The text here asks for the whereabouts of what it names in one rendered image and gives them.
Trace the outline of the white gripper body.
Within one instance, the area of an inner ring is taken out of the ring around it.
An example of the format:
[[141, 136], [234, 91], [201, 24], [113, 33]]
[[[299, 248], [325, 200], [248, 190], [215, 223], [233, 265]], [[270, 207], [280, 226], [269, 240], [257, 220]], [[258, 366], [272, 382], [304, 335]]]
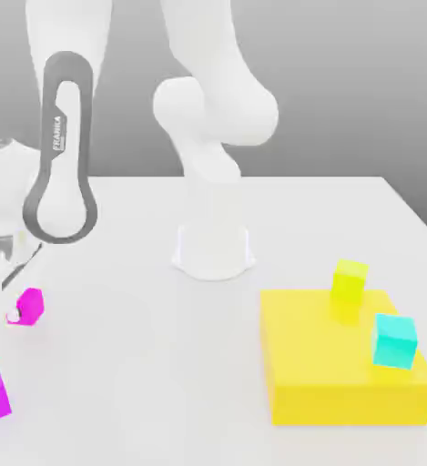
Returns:
[[18, 298], [30, 287], [26, 284], [26, 274], [42, 249], [40, 243], [32, 252], [14, 261], [7, 260], [5, 253], [0, 252], [0, 314], [14, 310]]

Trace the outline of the small magenta cube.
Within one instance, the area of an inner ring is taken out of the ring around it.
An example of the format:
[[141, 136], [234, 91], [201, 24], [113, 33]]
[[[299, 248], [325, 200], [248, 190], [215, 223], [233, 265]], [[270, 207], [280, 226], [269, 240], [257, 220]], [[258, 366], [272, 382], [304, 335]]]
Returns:
[[18, 298], [15, 308], [21, 312], [21, 319], [17, 323], [9, 325], [34, 326], [45, 310], [45, 302], [41, 289], [28, 288]]

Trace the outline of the small yellow cube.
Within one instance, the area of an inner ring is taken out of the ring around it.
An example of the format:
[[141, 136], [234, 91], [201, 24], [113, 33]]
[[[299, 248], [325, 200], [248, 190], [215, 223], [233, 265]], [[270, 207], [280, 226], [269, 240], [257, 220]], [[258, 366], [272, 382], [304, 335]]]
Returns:
[[355, 323], [359, 319], [368, 270], [367, 264], [338, 260], [330, 290], [330, 309], [339, 321]]

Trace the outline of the small cyan cube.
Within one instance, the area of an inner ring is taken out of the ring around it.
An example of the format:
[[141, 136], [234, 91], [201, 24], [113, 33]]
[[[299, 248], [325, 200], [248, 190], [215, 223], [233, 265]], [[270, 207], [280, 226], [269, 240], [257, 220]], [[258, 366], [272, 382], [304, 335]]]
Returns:
[[417, 347], [417, 331], [412, 318], [375, 314], [371, 334], [371, 361], [374, 365], [410, 370]]

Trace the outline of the large yellow box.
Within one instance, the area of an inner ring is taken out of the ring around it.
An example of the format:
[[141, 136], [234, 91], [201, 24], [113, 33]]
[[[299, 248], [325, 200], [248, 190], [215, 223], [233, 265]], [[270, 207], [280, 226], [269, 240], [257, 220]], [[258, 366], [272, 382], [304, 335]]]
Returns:
[[265, 289], [260, 336], [270, 418], [277, 426], [427, 424], [427, 361], [410, 369], [376, 365], [377, 314], [396, 315], [388, 293], [365, 291], [357, 310], [327, 289]]

